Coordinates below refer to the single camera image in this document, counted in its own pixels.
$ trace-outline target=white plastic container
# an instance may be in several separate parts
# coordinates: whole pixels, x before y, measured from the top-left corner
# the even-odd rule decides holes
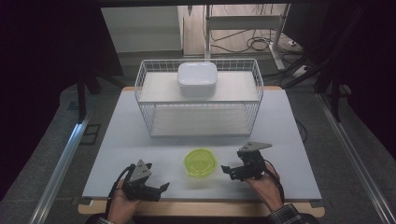
[[[218,69],[213,63],[183,63],[177,69],[180,92],[187,98],[209,98],[215,94]]]

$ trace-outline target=gray floor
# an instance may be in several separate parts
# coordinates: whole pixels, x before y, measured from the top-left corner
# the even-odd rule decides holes
[[[181,55],[179,52],[143,56],[122,54],[120,61],[125,77],[117,78],[127,85],[134,85],[141,57],[145,59],[176,58]],[[276,73],[270,55],[262,54],[254,55],[254,57],[258,59],[264,80],[280,77],[267,77],[269,74]],[[120,88],[102,79],[99,81],[102,86],[99,95],[90,95],[87,92],[88,102],[95,102],[90,125],[100,125],[97,139],[91,145],[89,145],[93,140],[91,136],[84,136],[81,140],[87,144],[78,147],[53,206],[49,210],[46,223],[84,223],[87,219],[86,216],[78,213],[78,203],[82,202],[80,196],[120,95]],[[268,80],[266,84],[273,85],[277,82],[277,79]],[[307,129],[308,137],[304,145],[326,207],[326,215],[319,221],[320,223],[381,223],[379,215],[313,92],[314,82],[315,78],[310,78],[287,90],[287,94],[295,118]],[[28,223],[50,179],[78,119],[77,88],[73,86],[64,90],[60,101],[61,105],[34,155],[0,203],[1,223]],[[340,102],[340,115],[349,138],[385,195],[391,211],[396,211],[395,160],[357,118],[345,99]],[[221,222],[232,223],[232,220]]]

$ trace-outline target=white wire basket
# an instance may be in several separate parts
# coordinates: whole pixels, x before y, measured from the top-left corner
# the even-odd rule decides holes
[[[177,83],[182,63],[211,62],[215,94],[185,98]],[[135,97],[151,136],[249,136],[262,101],[262,75],[254,59],[145,60]]]

